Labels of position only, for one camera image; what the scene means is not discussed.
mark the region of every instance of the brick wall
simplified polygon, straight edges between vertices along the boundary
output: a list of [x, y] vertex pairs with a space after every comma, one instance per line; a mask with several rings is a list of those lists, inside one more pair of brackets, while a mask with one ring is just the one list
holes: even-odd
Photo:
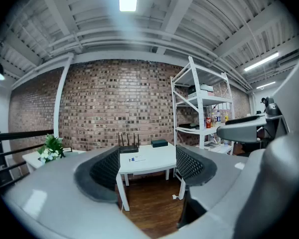
[[[64, 145], [79, 150], [117, 145], [118, 133], [128, 133], [130, 139], [133, 133], [139, 134], [141, 144], [150, 144], [151, 139], [173, 143], [170, 77], [180, 70], [178, 66], [135, 60], [72, 65], [59, 114], [59, 133]], [[54, 99], [61, 73], [62, 69], [50, 71], [13, 90], [10, 132], [53, 128]], [[248, 95], [234, 87], [231, 89], [236, 117], [244, 117], [250, 113]], [[221, 96], [226, 85], [214, 86], [214, 90], [216, 96]], [[186, 89], [179, 91], [187, 96]], [[178, 108], [177, 120], [178, 123], [198, 122], [197, 112], [192, 108]], [[196, 145], [199, 137], [181, 133], [178, 141]], [[42, 137], [14, 140], [11, 148], [39, 143]]]

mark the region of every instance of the shelf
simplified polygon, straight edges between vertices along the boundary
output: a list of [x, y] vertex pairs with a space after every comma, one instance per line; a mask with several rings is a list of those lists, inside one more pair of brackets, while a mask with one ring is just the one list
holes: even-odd
[[[217, 129], [219, 126], [215, 126], [212, 128], [206, 128], [203, 130], [204, 135], [208, 135], [211, 133], [216, 133]], [[199, 129], [190, 129], [190, 128], [185, 128], [185, 127], [177, 127], [176, 130], [184, 132], [184, 133], [192, 133], [192, 134], [200, 134]]]
[[[205, 147], [206, 147], [206, 145], [208, 145], [209, 144], [209, 141], [206, 141], [205, 142]], [[217, 147], [214, 147], [214, 146], [212, 146], [212, 148], [211, 149], [208, 149], [209, 151], [213, 151], [213, 152], [218, 152], [218, 153], [227, 153], [228, 151], [230, 151], [231, 150], [231, 148], [232, 148], [232, 146], [230, 146], [230, 145], [224, 145], [224, 144], [220, 144], [219, 146], [217, 146]]]
[[[197, 106], [197, 97], [187, 99], [191, 104]], [[213, 97], [213, 96], [206, 96], [203, 97], [203, 106], [212, 106], [221, 103], [231, 103], [231, 99], [229, 98], [221, 98], [221, 97]], [[185, 101], [181, 101], [176, 103], [176, 106], [179, 105], [186, 105]]]
[[[214, 85], [216, 82], [225, 81], [226, 78], [222, 76], [221, 74], [215, 73], [211, 71], [210, 69], [203, 68], [201, 66], [196, 65], [196, 72], [197, 77], [200, 83], [208, 84], [208, 85]], [[182, 73], [178, 79], [175, 80], [176, 84], [182, 84], [182, 85], [188, 85], [192, 86], [195, 85], [194, 78], [192, 72], [184, 72]]]

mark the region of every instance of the wooden floor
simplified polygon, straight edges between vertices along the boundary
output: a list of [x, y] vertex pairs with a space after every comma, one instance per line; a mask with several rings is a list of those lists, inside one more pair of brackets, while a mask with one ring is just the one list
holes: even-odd
[[[180, 181], [169, 175], [130, 181], [124, 186], [130, 211], [123, 213], [145, 234], [155, 239], [177, 231], [176, 224], [183, 210], [183, 201], [178, 196]], [[119, 197], [119, 208], [122, 208]]]

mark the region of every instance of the black railing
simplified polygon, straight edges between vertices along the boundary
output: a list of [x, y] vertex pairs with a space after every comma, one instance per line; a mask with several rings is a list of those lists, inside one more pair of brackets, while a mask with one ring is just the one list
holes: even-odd
[[46, 134], [53, 134], [53, 129], [30, 132], [0, 133], [0, 141], [28, 138]]
[[[42, 136], [42, 135], [47, 135], [47, 134], [53, 134], [53, 130], [51, 129], [51, 130], [30, 131], [30, 132], [0, 133], [0, 145], [1, 145], [1, 141], [3, 141], [3, 140], [14, 140], [14, 139], [34, 137], [34, 136]], [[16, 153], [23, 152], [23, 151], [26, 151], [26, 150], [39, 148], [41, 146], [43, 146], [43, 144], [38, 144], [38, 145], [35, 145], [35, 146], [31, 146], [31, 147], [27, 147], [27, 148], [23, 148], [23, 149], [18, 149], [18, 150], [13, 150], [13, 151], [8, 151], [8, 152], [2, 152], [2, 148], [1, 148], [0, 158], [3, 158], [3, 160], [4, 160], [4, 156], [11, 155], [11, 154], [16, 154]], [[6, 165], [6, 167], [4, 167], [3, 169], [0, 169], [0, 175], [2, 173], [9, 172], [11, 169], [20, 167], [20, 166], [25, 165], [25, 164], [26, 164], [26, 162], [23, 161], [21, 163], [18, 163], [18, 164], [12, 165], [12, 166]], [[8, 186], [13, 185], [14, 183], [16, 183], [19, 180], [23, 179], [28, 174], [29, 173], [23, 174], [22, 176], [14, 179], [14, 180], [12, 180], [12, 178], [10, 177], [10, 181], [7, 182], [7, 183], [4, 183], [4, 184], [2, 183], [2, 180], [0, 180], [0, 189], [6, 189]]]

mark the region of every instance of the black mesh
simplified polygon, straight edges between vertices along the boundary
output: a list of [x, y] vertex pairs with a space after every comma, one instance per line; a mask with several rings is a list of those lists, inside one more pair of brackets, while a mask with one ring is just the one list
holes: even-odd
[[120, 148], [113, 147], [82, 164], [74, 172], [79, 190], [98, 202], [117, 203], [116, 175], [120, 169]]
[[179, 148], [176, 148], [176, 165], [184, 180], [192, 178], [204, 170], [204, 164]]
[[94, 181], [110, 190], [115, 190], [116, 175], [120, 169], [120, 149], [96, 162], [90, 170]]
[[187, 186], [205, 184], [217, 171], [214, 161], [202, 156], [207, 150], [198, 149], [198, 151], [201, 154], [180, 145], [176, 146], [176, 165]]

